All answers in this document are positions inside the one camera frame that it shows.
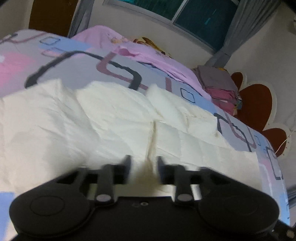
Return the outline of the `white quilted duvet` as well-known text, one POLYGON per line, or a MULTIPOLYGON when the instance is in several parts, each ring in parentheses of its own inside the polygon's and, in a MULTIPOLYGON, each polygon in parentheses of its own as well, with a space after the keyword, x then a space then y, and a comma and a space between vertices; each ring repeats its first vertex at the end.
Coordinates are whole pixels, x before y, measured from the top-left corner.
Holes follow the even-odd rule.
POLYGON ((208 167, 261 189, 257 155, 237 151, 210 112, 151 85, 145 94, 95 81, 80 90, 51 80, 1 99, 1 190, 24 193, 78 167, 132 157, 123 195, 171 196, 157 158, 208 167))

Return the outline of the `folded grey and maroon clothes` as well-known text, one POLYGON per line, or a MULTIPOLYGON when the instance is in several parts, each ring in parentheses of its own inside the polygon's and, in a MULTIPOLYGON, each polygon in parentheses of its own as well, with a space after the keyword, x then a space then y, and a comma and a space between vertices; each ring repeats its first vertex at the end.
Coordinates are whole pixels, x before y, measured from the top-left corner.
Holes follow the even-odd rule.
POLYGON ((192 71, 216 106, 232 116, 237 114, 242 107, 242 99, 227 70, 199 65, 192 71))

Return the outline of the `red and white headboard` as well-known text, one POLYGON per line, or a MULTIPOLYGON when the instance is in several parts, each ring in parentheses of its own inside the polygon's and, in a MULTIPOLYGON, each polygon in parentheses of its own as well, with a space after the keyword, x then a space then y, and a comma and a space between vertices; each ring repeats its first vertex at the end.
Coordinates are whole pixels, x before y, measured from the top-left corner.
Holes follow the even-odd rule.
POLYGON ((235 117, 265 136, 278 158, 287 157, 292 132, 286 125, 274 122, 278 100, 271 84, 248 82, 246 74, 241 72, 233 73, 231 78, 242 99, 242 107, 235 117))

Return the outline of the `yellow patterned cloth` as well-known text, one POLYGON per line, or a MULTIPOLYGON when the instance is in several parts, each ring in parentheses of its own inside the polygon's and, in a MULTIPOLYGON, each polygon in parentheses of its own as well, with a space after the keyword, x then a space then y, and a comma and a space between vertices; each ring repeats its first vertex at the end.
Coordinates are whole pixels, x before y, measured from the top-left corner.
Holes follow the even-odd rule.
POLYGON ((135 38, 135 39, 133 39, 133 42, 137 43, 137 44, 149 46, 149 47, 153 48, 154 50, 156 50, 157 52, 162 53, 163 55, 165 55, 165 56, 167 56, 169 58, 172 58, 170 53, 165 52, 164 50, 162 50, 151 39, 149 39, 147 37, 135 38))

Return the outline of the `pink blanket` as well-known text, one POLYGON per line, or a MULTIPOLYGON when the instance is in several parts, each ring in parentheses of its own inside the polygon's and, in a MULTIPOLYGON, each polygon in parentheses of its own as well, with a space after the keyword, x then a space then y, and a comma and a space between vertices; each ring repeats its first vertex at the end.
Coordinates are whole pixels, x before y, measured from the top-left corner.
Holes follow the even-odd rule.
POLYGON ((137 62, 151 64, 175 80, 190 85, 205 99, 211 100, 211 96, 203 89, 192 70, 150 46, 126 39, 109 27, 94 26, 76 34, 72 39, 126 56, 137 62))

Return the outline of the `patterned grey bed sheet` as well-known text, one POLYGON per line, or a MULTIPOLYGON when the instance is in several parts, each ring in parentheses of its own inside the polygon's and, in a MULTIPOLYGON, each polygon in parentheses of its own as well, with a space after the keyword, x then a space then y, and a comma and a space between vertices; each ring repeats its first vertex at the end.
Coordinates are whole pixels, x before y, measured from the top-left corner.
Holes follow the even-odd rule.
MULTIPOLYGON (((217 130, 231 147, 257 155, 260 190, 276 200, 280 220, 290 223, 287 191, 270 142, 215 106, 212 100, 205 99, 190 85, 175 80, 151 64, 46 32, 21 30, 1 40, 1 99, 51 80, 60 80, 72 91, 95 81, 116 83, 141 94, 156 85, 210 112, 217 119, 217 130)), ((1 190, 1 240, 10 240, 16 235, 9 218, 9 206, 17 196, 14 192, 1 190)))

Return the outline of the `left grey curtain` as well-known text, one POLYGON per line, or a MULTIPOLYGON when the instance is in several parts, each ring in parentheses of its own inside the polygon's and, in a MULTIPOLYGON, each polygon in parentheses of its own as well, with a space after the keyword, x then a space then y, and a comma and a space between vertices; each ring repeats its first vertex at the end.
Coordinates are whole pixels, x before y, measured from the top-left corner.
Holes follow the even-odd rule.
POLYGON ((79 1, 67 37, 72 38, 88 28, 95 0, 79 1))

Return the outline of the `grey curtain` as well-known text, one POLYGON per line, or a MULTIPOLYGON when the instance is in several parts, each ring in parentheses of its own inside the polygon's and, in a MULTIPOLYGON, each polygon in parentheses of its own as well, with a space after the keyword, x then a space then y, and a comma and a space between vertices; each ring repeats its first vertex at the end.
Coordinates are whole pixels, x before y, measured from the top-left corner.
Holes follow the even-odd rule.
POLYGON ((79 1, 67 37, 72 38, 88 28, 95 0, 79 1))
POLYGON ((209 67, 223 68, 246 41, 252 38, 272 17, 281 1, 240 1, 226 34, 223 46, 206 63, 209 67))

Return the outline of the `brown wooden door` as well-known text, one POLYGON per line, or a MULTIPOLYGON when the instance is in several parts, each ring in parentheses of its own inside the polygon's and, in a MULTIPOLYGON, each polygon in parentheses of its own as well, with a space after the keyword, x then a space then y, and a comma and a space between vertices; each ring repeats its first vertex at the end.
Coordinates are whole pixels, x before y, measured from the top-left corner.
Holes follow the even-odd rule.
POLYGON ((66 37, 78 0, 35 0, 29 20, 29 29, 66 37))

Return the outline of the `right grey curtain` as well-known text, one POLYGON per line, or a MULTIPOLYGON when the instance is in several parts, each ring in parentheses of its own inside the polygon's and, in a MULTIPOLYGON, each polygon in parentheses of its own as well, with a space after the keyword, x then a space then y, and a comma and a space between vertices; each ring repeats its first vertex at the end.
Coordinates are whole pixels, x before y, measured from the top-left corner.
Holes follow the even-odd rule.
POLYGON ((223 68, 246 41, 252 38, 272 17, 281 1, 240 1, 226 34, 223 46, 206 63, 209 67, 223 68))

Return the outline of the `aluminium frame window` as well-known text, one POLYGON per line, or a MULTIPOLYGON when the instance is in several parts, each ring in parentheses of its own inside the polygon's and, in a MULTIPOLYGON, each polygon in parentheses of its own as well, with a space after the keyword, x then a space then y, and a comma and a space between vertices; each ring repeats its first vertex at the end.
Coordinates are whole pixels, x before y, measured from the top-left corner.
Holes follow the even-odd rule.
POLYGON ((127 0, 105 1, 148 16, 194 38, 217 52, 224 44, 239 1, 231 0, 127 0))

